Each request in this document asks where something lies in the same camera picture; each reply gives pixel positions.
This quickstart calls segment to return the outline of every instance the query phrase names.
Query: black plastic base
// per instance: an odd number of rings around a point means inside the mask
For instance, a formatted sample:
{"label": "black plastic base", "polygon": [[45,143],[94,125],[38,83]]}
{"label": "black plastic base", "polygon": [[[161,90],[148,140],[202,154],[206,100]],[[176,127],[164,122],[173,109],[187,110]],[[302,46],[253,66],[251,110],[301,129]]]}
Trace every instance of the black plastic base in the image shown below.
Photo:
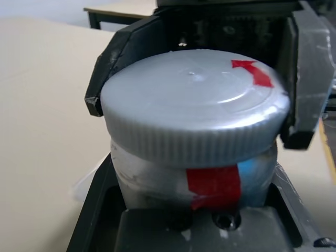
{"label": "black plastic base", "polygon": [[333,251],[321,237],[281,165],[263,208],[245,208],[233,229],[218,227],[208,211],[190,213],[180,230],[172,213],[126,210],[110,155],[97,170],[67,252]]}

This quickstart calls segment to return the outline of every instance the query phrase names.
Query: gray screw cap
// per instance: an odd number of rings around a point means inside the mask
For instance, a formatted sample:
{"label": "gray screw cap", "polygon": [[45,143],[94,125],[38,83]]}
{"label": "gray screw cap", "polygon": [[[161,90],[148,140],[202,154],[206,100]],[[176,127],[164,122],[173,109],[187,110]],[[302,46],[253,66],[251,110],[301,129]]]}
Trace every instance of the gray screw cap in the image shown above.
{"label": "gray screw cap", "polygon": [[100,98],[118,145],[181,168],[224,166],[261,154],[289,110],[272,68],[205,49],[138,61],[112,76]]}

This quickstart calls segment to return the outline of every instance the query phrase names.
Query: plastic jar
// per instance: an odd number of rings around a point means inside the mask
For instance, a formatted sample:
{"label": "plastic jar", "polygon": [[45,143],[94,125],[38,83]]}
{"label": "plastic jar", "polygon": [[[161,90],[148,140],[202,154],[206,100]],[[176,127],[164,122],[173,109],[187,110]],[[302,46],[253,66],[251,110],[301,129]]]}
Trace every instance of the plastic jar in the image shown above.
{"label": "plastic jar", "polygon": [[289,99],[273,69],[214,50],[156,55],[101,92],[128,208],[262,206]]}

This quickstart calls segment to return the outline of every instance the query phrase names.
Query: red arrow sticker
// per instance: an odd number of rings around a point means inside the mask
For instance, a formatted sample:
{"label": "red arrow sticker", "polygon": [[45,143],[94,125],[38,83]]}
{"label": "red arrow sticker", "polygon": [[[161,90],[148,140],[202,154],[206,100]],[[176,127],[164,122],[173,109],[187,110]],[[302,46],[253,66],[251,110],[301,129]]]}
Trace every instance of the red arrow sticker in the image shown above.
{"label": "red arrow sticker", "polygon": [[269,76],[262,72],[259,68],[252,65],[255,62],[255,60],[232,60],[232,68],[245,68],[253,75],[254,85],[273,88],[274,86],[272,85]]}

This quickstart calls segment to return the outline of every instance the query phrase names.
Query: table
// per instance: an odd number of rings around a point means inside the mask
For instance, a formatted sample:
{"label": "table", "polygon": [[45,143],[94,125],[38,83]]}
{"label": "table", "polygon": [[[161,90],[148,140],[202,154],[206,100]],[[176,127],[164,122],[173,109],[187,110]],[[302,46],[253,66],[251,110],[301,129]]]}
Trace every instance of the table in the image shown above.
{"label": "table", "polygon": [[283,166],[322,234],[336,239],[336,169],[319,123],[308,151],[285,150],[278,139]]}
{"label": "table", "polygon": [[152,15],[156,9],[155,0],[127,0],[120,3],[86,7],[91,28],[100,29],[100,22],[130,25]]}
{"label": "table", "polygon": [[0,33],[0,251],[66,251],[71,187],[110,149],[84,95],[113,33],[21,17]]}

